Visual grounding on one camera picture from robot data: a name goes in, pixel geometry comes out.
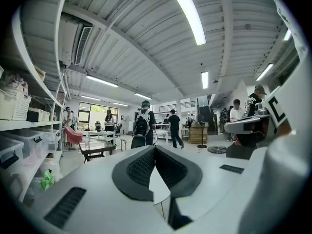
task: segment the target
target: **white t-shirt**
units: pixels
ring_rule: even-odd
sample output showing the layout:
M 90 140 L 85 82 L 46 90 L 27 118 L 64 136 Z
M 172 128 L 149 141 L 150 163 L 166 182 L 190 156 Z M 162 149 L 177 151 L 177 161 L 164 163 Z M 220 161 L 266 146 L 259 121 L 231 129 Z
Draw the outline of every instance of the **white t-shirt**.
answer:
M 67 113 L 67 120 L 70 120 L 70 121 L 66 123 L 66 126 L 70 127 L 72 125 L 72 121 L 73 121 L 73 113 L 72 112 Z
M 235 110 L 234 108 L 231 109 L 230 111 L 231 121 L 242 119 L 243 117 L 244 117 L 244 109 L 242 109 L 241 107 L 239 107 L 238 110 Z

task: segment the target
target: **wooden table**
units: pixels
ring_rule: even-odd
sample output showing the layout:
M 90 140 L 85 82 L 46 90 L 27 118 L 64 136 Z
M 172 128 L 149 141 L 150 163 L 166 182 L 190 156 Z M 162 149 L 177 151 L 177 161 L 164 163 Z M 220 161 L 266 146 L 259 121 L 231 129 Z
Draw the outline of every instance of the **wooden table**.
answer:
M 116 149 L 116 145 L 107 142 L 105 140 L 99 140 L 99 141 L 85 141 L 79 144 L 79 148 L 81 153 L 84 155 L 84 162 L 90 161 L 92 159 L 105 157 L 104 152 L 109 152 L 109 155 L 112 155 L 112 151 Z

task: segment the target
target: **desk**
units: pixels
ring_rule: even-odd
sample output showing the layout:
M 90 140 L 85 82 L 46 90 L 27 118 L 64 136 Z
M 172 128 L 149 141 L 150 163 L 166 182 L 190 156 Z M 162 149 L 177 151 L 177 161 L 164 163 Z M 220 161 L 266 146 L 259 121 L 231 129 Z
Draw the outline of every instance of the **desk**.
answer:
M 155 131 L 156 131 L 156 134 L 158 137 L 159 136 L 166 136 L 166 144 L 168 144 L 168 132 L 165 130 L 159 130 L 159 129 L 157 129 Z
M 87 131 L 88 139 L 90 142 L 90 139 L 99 139 L 100 136 L 104 136 L 105 141 L 109 141 L 108 135 L 113 135 L 113 144 L 116 145 L 116 138 L 115 138 L 115 132 L 113 131 Z

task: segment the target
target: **ceiling beam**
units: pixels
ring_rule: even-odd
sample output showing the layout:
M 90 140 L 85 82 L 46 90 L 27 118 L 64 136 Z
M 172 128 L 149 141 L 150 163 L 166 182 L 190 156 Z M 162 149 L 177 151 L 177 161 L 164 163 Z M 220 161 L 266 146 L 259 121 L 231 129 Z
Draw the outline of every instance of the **ceiling beam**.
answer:
M 81 68 L 81 67 L 78 67 L 78 66 L 75 66 L 75 65 L 70 65 L 70 66 L 68 67 L 68 69 L 69 69 L 69 70 L 72 70 L 72 71 L 75 71 L 75 72 L 78 72 L 78 73 L 81 73 L 81 74 L 84 74 L 85 76 L 86 76 L 86 75 L 90 75 L 90 76 L 94 76 L 94 77 L 96 77 L 96 78 L 99 78 L 99 79 L 102 79 L 102 80 L 111 82 L 111 83 L 113 83 L 113 84 L 118 85 L 120 88 L 123 88 L 123 89 L 128 90 L 128 91 L 133 92 L 133 93 L 140 93 L 140 94 L 142 94 L 142 95 L 151 97 L 155 102 L 159 102 L 159 99 L 158 99 L 158 98 L 156 98 L 156 97 L 154 97 L 154 96 L 152 96 L 152 95 L 150 95 L 150 94 L 145 94 L 145 93 L 143 93 L 143 92 L 141 92 L 141 91 L 139 91 L 139 90 L 137 90 L 137 89 L 135 89 L 135 88 L 133 88 L 133 87 L 130 87 L 130 86 L 128 86 L 128 85 L 125 85 L 125 84 L 123 84 L 123 83 L 121 83 L 121 82 L 119 82 L 119 81 L 113 80 L 113 79 L 108 78 L 108 77 L 106 77 L 106 76 L 97 74 L 97 73 L 95 73 L 95 72 L 86 71 L 85 69 L 83 69 L 83 68 Z M 85 92 L 85 90 L 83 89 L 82 86 L 80 86 L 80 89 L 79 89 L 78 91 L 80 91 L 79 95 L 81 94 L 81 92 Z
M 166 70 L 161 67 L 161 65 L 150 56 L 147 51 L 145 51 L 136 41 L 134 41 L 132 38 L 130 38 L 128 35 L 126 35 L 124 32 L 122 32 L 117 27 L 110 25 L 108 21 L 103 19 L 102 17 L 87 11 L 85 9 L 79 8 L 76 5 L 72 5 L 69 3 L 65 3 L 63 7 L 63 12 L 68 13 L 70 15 L 73 15 L 75 17 L 81 18 L 99 28 L 102 30 L 106 30 L 107 28 L 111 27 L 109 29 L 109 33 L 113 34 L 117 39 L 125 42 L 127 45 L 133 47 L 150 65 L 151 67 L 156 68 L 159 70 L 167 79 L 168 81 L 173 85 L 173 87 L 178 87 L 178 84 L 174 81 L 174 79 L 166 72 Z M 184 94 L 180 88 L 177 88 L 178 91 L 181 93 L 181 96 L 183 97 Z
M 83 94 L 80 94 L 80 87 L 78 87 L 78 86 L 69 85 L 69 89 L 75 90 L 75 91 L 79 92 L 79 95 L 76 96 L 76 97 L 81 98 L 81 96 L 83 95 Z M 88 90 L 88 89 L 84 89 L 82 92 L 83 92 L 83 93 L 86 93 L 86 94 L 94 95 L 94 97 L 99 97 L 99 99 L 102 99 L 102 100 L 111 100 L 111 102 L 109 102 L 109 103 L 114 103 L 114 102 L 116 102 L 116 103 L 122 103 L 122 104 L 125 104 L 125 103 L 126 103 L 126 104 L 127 104 L 127 103 L 128 103 L 128 104 L 133 104 L 133 105 L 137 105 L 137 104 L 138 104 L 138 103 L 135 102 L 135 101 L 124 101 L 124 100 L 120 100 L 120 99 L 114 99 L 114 98 L 107 98 L 107 97 L 104 97 L 104 96 L 103 96 L 103 93 L 102 93 L 101 91 L 95 92 L 95 91 L 91 91 L 91 90 Z
M 267 57 L 264 59 L 262 62 L 260 68 L 257 70 L 254 78 L 257 79 L 257 77 L 261 74 L 261 72 L 268 66 L 269 63 L 273 62 L 273 59 L 281 49 L 282 45 L 284 44 L 283 38 L 285 36 L 285 33 L 287 31 L 287 27 L 285 24 L 281 27 L 281 30 L 278 34 L 278 37 L 270 50 L 270 53 L 267 55 Z M 265 75 L 266 77 L 268 76 L 269 73 L 271 73 L 277 66 L 273 66 L 273 68 Z
M 223 18 L 224 18 L 224 51 L 220 76 L 218 80 L 217 91 L 219 91 L 223 77 L 225 76 L 228 62 L 231 55 L 232 40 L 233 40 L 233 5 L 232 0 L 221 0 Z

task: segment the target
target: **backpack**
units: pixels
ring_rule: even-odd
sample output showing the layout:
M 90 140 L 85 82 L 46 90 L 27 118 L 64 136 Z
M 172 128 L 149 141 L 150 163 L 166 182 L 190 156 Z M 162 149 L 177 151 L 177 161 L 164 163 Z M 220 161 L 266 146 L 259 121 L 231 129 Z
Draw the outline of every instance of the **backpack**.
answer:
M 133 133 L 135 136 L 146 137 L 150 131 L 149 112 L 150 110 L 146 110 L 145 113 L 142 113 L 141 110 L 138 112 L 136 120 L 133 123 Z

